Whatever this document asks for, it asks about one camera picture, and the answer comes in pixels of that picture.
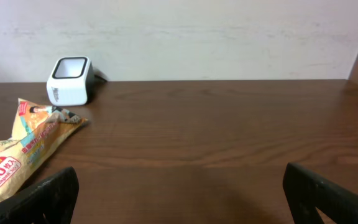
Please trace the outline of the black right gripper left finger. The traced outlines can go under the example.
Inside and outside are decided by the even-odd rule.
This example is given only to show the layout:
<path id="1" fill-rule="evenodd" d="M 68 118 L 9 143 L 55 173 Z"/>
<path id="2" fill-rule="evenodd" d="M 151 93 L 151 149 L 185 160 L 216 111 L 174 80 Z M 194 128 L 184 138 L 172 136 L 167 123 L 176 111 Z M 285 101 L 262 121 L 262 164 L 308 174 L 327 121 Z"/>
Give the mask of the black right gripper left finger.
<path id="1" fill-rule="evenodd" d="M 71 223 L 79 192 L 73 167 L 67 167 L 0 202 L 0 223 Z"/>

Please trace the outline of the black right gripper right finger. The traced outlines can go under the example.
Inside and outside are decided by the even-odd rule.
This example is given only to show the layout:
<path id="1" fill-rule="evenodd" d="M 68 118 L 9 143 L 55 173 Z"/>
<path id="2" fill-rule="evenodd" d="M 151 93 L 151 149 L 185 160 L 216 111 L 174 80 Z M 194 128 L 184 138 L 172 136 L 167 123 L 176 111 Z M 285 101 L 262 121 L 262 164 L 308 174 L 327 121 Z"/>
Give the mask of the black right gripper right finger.
<path id="1" fill-rule="evenodd" d="M 295 223 L 322 223 L 322 211 L 335 223 L 358 224 L 358 195 L 298 164 L 287 164 L 283 190 Z"/>

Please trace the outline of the large yellow wipes pack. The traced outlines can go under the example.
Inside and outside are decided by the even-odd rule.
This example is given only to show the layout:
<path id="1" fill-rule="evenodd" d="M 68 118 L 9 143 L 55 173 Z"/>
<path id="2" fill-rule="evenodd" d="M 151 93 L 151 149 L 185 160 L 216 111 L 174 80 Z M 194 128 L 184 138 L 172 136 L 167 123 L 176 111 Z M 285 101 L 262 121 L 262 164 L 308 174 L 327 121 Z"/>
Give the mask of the large yellow wipes pack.
<path id="1" fill-rule="evenodd" d="M 19 98 L 11 137 L 0 141 L 0 202 L 12 197 L 87 122 L 67 109 Z"/>

